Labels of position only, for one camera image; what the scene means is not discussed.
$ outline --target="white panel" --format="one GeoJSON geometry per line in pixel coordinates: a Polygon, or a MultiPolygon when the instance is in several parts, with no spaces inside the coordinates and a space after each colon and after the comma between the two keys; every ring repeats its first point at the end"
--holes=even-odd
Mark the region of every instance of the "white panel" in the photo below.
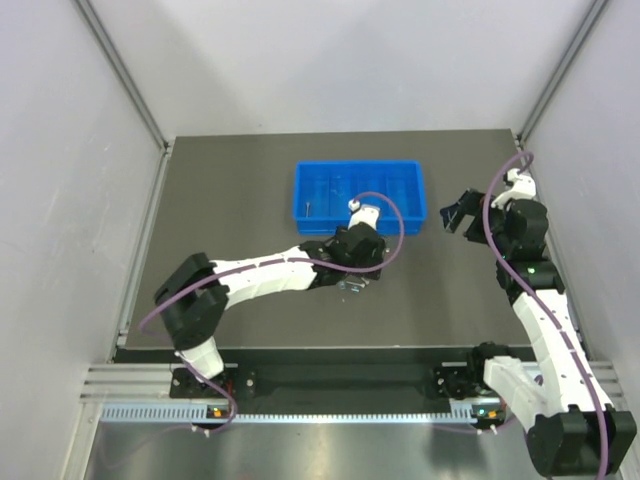
{"type": "Polygon", "coordinates": [[[71,1],[0,10],[0,478],[52,479],[159,152],[71,1]]]}
{"type": "Polygon", "coordinates": [[[640,415],[640,3],[616,0],[528,147],[590,344],[640,415]]]}
{"type": "Polygon", "coordinates": [[[519,129],[584,0],[93,0],[165,136],[519,129]]]}

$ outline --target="robotic arm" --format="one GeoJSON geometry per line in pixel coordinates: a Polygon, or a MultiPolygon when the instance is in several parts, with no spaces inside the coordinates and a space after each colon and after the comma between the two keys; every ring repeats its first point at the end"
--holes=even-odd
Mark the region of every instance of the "robotic arm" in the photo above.
{"type": "MultiPolygon", "coordinates": [[[[470,354],[467,381],[476,389],[496,392],[525,429],[533,465],[543,476],[595,474],[600,462],[600,437],[594,402],[578,369],[584,366],[605,415],[609,442],[608,472],[618,470],[636,435],[630,412],[616,411],[593,376],[571,322],[562,279],[545,256],[547,210],[534,200],[533,179],[510,170],[505,191],[492,198],[490,230],[503,258],[535,291],[555,316],[550,318],[536,301],[497,262],[497,280],[524,325],[542,379],[531,378],[509,348],[483,344],[470,354]]],[[[473,221],[465,237],[487,243],[482,205],[485,194],[467,190],[440,214],[444,227],[455,232],[466,215],[473,221]]]]}
{"type": "MultiPolygon", "coordinates": [[[[204,253],[187,258],[156,292],[157,305],[212,274],[228,275],[207,284],[199,293],[186,295],[161,313],[177,355],[211,379],[224,369],[213,334],[228,308],[270,293],[336,285],[347,276],[300,259],[353,268],[382,263],[386,243],[376,231],[380,210],[357,201],[349,202],[349,208],[348,228],[338,227],[336,234],[325,241],[307,241],[282,253],[246,260],[209,260],[204,253]],[[259,265],[269,267],[256,268],[259,265]]],[[[377,280],[380,270],[363,276],[377,280]]]]}

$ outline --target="white backdrop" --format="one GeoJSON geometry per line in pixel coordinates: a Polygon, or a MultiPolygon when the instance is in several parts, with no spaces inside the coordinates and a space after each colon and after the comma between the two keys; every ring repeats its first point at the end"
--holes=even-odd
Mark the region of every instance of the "white backdrop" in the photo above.
{"type": "Polygon", "coordinates": [[[522,127],[584,0],[93,0],[165,136],[522,127]]]}
{"type": "Polygon", "coordinates": [[[57,478],[160,153],[69,0],[0,21],[0,478],[57,478]]]}
{"type": "Polygon", "coordinates": [[[640,3],[610,3],[528,148],[589,343],[640,415],[640,3]]]}

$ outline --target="blue bin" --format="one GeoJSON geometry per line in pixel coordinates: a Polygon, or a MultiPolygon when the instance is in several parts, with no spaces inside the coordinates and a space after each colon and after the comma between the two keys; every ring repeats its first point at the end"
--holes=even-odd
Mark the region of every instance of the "blue bin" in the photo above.
{"type": "MultiPolygon", "coordinates": [[[[349,200],[368,191],[382,193],[393,200],[402,213],[407,235],[420,232],[427,219],[427,199],[422,169],[414,160],[298,163],[293,193],[293,218],[298,232],[333,235],[336,227],[349,224],[349,200]]],[[[386,202],[368,197],[361,203],[381,208],[378,232],[383,235],[400,232],[398,219],[386,202]]]]}

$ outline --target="blue container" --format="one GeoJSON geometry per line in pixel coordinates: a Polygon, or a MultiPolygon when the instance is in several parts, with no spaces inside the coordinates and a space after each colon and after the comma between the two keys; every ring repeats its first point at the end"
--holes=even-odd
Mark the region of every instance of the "blue container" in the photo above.
{"type": "MultiPolygon", "coordinates": [[[[427,200],[420,164],[413,160],[360,160],[300,162],[296,167],[293,218],[302,235],[333,235],[349,225],[348,202],[358,193],[374,191],[398,206],[405,233],[420,232],[427,218],[427,200]]],[[[367,197],[361,203],[381,208],[378,232],[397,235],[398,219],[381,199],[367,197]]]]}

